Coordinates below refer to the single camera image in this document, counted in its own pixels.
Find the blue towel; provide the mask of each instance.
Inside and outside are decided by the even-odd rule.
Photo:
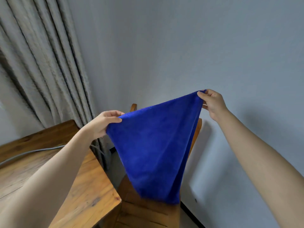
[[[203,105],[194,92],[126,113],[108,125],[127,176],[143,198],[179,203],[179,191]]]

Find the right arm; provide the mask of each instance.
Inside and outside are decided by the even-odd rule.
[[[304,226],[304,177],[226,107],[221,94],[198,92],[232,151],[281,227]]]

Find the left arm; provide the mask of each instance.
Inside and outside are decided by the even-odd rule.
[[[0,214],[0,228],[47,228],[68,195],[91,142],[105,135],[109,123],[121,122],[117,117],[122,114],[102,112],[81,128],[10,200]]]

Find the wooden desk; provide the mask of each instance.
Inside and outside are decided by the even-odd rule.
[[[75,122],[70,120],[0,146],[0,162],[26,151],[65,145],[77,131]],[[0,212],[24,182],[58,151],[29,154],[0,168]],[[91,228],[120,202],[118,193],[89,149],[50,227]]]

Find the floor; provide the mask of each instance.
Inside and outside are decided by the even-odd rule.
[[[112,154],[111,168],[106,173],[108,178],[111,180],[113,186],[117,189],[121,180],[126,174],[125,168],[121,163],[117,152]],[[180,228],[198,228],[183,210],[180,211],[181,211]]]

